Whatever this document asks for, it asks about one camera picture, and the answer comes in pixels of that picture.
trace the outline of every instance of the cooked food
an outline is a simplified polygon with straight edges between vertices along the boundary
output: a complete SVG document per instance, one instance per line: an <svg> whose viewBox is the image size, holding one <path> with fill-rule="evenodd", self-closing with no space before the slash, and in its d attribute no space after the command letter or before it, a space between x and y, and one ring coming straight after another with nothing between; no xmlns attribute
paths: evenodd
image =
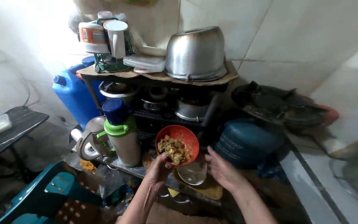
<svg viewBox="0 0 358 224"><path fill-rule="evenodd" d="M175 138L165 135L165 138L161 139L157 144L157 149L160 153L167 152L167 158L172 160L172 164L181 165L190 160L192 152L185 150L185 145Z"/></svg>

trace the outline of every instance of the blue cap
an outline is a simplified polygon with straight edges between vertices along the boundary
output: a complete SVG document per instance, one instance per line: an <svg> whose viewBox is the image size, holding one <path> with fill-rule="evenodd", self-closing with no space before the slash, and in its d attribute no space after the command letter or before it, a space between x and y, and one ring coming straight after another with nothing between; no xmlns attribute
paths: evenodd
<svg viewBox="0 0 358 224"><path fill-rule="evenodd" d="M102 106L102 110L112 125L121 125L129 115L124 101L119 98L106 101Z"/></svg>
<svg viewBox="0 0 358 224"><path fill-rule="evenodd" d="M63 76L60 76L60 75L55 75L53 77L53 82L56 83L56 84L60 84L62 86L67 85L66 78L64 78Z"/></svg>
<svg viewBox="0 0 358 224"><path fill-rule="evenodd" d="M95 63L95 57L94 56L86 57L86 58L82 59L81 62L83 65L89 67Z"/></svg>

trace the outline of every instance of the red plastic bowl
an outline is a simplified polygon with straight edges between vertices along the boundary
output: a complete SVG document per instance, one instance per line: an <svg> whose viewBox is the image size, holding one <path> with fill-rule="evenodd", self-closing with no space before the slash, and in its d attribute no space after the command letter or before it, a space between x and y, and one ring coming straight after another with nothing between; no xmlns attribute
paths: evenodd
<svg viewBox="0 0 358 224"><path fill-rule="evenodd" d="M169 135L171 138L175 138L176 140L181 141L185 145L185 150L187 152L193 152L193 154L190 155L190 161L187 163L182 165L175 165L166 161L167 163L171 164L172 166L181 167L189 165L194 160L196 160L198 152L200 151L200 145L198 144L197 137L193 134L193 132L191 132L191 130L180 125L170 125L163 128L156 137L156 150L158 154L161 153L158 151L157 144L165 137L165 135Z"/></svg>

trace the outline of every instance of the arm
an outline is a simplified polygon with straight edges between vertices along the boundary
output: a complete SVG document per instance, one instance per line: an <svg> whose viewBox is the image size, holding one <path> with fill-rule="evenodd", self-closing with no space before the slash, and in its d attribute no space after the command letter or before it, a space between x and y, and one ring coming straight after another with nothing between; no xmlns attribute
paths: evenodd
<svg viewBox="0 0 358 224"><path fill-rule="evenodd" d="M244 176L210 146L208 152L210 155L205 155L210 164L208 172L233 195L246 223L277 224L261 197Z"/></svg>
<svg viewBox="0 0 358 224"><path fill-rule="evenodd" d="M146 223L150 209L156 201L157 192L165 186L171 169L164 167L167 154L159 155L151 164L139 189L128 208L119 220L119 224Z"/></svg>

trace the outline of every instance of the mug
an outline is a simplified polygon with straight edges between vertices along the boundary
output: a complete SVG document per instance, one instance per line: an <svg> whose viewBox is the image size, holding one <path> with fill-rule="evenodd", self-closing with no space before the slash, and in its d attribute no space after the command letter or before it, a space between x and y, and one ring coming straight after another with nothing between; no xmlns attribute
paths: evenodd
<svg viewBox="0 0 358 224"><path fill-rule="evenodd" d="M119 20L109 20L103 23L109 36L111 55L116 59L126 56L124 30L127 30L128 24Z"/></svg>

